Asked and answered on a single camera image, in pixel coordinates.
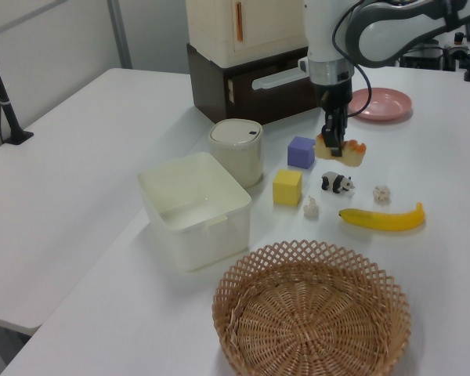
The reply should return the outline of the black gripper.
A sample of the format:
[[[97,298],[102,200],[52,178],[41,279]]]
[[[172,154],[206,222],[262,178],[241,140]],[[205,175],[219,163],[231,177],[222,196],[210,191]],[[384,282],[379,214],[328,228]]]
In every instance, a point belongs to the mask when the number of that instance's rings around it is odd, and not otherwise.
[[[347,127],[347,108],[353,98],[351,80],[336,85],[314,85],[317,104],[325,112],[325,124],[322,127],[324,144],[330,146],[333,157],[342,156],[343,141]]]

